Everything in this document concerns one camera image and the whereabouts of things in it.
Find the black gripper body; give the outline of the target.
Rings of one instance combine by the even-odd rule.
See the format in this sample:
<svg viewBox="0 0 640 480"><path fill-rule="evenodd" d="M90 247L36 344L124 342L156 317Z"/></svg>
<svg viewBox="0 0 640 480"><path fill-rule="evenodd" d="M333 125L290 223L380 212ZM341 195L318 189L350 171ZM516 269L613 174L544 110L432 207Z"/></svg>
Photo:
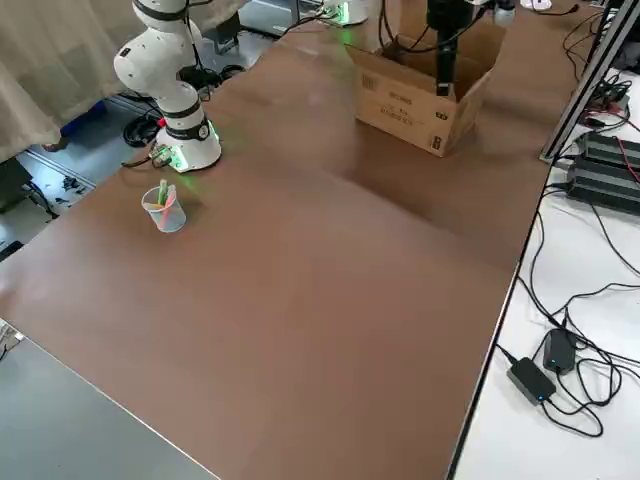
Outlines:
<svg viewBox="0 0 640 480"><path fill-rule="evenodd" d="M460 30L473 17L473 5L466 0L428 0L427 24L434 30Z"/></svg>

